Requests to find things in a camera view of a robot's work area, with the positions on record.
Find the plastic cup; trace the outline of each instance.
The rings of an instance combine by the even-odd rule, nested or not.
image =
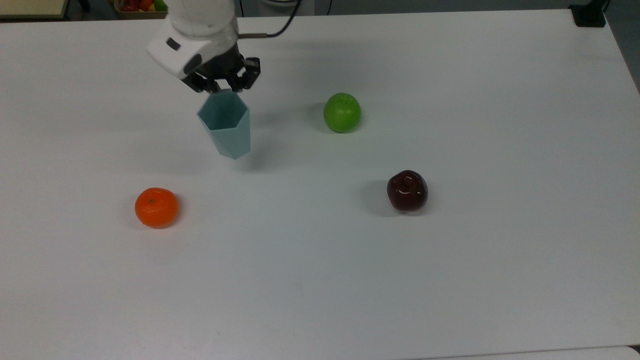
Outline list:
[[[237,93],[224,90],[209,95],[198,117],[221,155],[238,159],[251,150],[249,107]]]

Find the black cable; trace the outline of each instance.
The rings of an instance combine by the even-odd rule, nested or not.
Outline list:
[[[277,36],[280,36],[289,27],[289,25],[293,21],[293,18],[296,16],[296,13],[298,12],[298,8],[300,7],[301,3],[302,3],[302,0],[298,0],[298,2],[296,3],[296,6],[293,8],[293,11],[291,12],[291,16],[289,17],[287,24],[284,25],[284,28],[280,29],[280,31],[278,31],[277,33],[267,34],[268,38],[275,38]]]

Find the light blue cup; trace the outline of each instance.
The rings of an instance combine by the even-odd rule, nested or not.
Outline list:
[[[198,117],[221,155],[238,159],[251,150],[249,107],[237,93],[225,90],[209,95]]]

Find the red apple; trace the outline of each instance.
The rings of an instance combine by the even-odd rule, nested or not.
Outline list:
[[[405,170],[389,179],[387,195],[396,210],[409,212],[417,211],[424,206],[429,190],[420,174]]]

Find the tangerine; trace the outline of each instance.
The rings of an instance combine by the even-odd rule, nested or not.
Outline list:
[[[178,216],[178,198],[169,190],[149,188],[136,199],[136,216],[149,227],[169,226]]]

